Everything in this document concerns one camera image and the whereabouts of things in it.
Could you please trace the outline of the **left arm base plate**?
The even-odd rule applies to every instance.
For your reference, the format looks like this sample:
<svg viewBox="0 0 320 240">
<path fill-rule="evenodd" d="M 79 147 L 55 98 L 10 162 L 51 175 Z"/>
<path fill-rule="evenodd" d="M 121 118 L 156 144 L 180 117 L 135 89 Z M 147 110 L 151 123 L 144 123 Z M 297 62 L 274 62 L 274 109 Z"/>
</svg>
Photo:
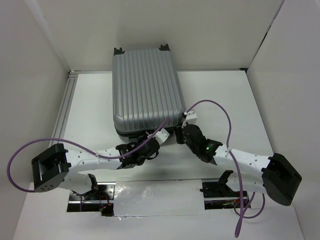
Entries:
<svg viewBox="0 0 320 240">
<path fill-rule="evenodd" d="M 99 182 L 98 192 L 91 196 L 80 196 L 71 191 L 66 211 L 96 212 L 104 217 L 114 217 L 115 186 L 116 182 Z"/>
</svg>

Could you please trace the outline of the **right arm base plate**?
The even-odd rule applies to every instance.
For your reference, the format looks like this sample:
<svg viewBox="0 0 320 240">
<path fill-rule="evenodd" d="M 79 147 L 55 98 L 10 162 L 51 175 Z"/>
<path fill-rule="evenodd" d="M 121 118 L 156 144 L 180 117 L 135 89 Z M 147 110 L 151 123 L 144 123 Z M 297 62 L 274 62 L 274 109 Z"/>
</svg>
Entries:
<svg viewBox="0 0 320 240">
<path fill-rule="evenodd" d="M 202 182 L 200 192 L 204 197 L 205 210 L 233 209 L 240 207 L 240 193 L 217 181 Z"/>
</svg>

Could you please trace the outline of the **grey suitcase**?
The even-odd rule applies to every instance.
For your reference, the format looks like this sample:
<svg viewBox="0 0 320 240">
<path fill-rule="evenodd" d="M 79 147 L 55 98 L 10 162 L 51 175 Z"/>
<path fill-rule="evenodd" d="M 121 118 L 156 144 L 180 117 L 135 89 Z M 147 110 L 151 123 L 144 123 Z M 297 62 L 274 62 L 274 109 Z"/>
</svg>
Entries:
<svg viewBox="0 0 320 240">
<path fill-rule="evenodd" d="M 161 124 L 171 134 L 182 126 L 186 104 L 168 44 L 113 50 L 112 110 L 115 131 L 123 139 L 140 138 Z"/>
</svg>

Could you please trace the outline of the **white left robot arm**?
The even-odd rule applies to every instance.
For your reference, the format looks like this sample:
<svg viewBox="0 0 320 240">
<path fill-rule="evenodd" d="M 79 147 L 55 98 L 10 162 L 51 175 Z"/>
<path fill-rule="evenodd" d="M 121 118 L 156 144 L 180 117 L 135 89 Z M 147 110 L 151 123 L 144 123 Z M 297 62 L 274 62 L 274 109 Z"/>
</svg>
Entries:
<svg viewBox="0 0 320 240">
<path fill-rule="evenodd" d="M 56 143 L 31 161 L 34 191 L 44 193 L 62 188 L 92 200 L 97 197 L 99 187 L 91 171 L 141 166 L 146 160 L 158 156 L 161 144 L 169 135 L 163 128 L 147 143 L 142 138 L 138 142 L 120 144 L 94 153 L 67 150 L 62 143 Z"/>
</svg>

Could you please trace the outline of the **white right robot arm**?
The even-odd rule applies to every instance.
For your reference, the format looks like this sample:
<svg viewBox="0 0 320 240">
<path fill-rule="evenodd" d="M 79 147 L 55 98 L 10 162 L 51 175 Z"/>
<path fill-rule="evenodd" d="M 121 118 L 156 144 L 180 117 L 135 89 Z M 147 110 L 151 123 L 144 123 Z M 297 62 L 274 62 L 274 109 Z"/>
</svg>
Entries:
<svg viewBox="0 0 320 240">
<path fill-rule="evenodd" d="M 206 138 L 196 125 L 194 111 L 182 114 L 178 136 L 202 162 L 221 166 L 218 190 L 223 196 L 244 190 L 268 195 L 274 202 L 290 206 L 302 181 L 302 176 L 280 153 L 257 155 L 227 147 Z"/>
</svg>

